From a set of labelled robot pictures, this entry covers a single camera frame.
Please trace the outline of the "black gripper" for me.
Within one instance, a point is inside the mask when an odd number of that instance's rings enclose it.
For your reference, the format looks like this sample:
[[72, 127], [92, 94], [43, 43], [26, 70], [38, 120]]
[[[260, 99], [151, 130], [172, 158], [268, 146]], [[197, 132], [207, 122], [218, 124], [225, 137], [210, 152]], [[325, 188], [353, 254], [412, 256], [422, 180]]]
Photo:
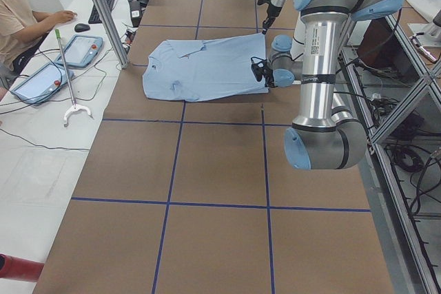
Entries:
[[265, 78], [265, 87], [275, 88], [274, 75], [272, 70], [265, 70], [263, 77]]
[[269, 4], [267, 8], [267, 18], [263, 21], [262, 24], [262, 34], [266, 34], [270, 29], [272, 23], [279, 16], [282, 7], [274, 6], [273, 4]]

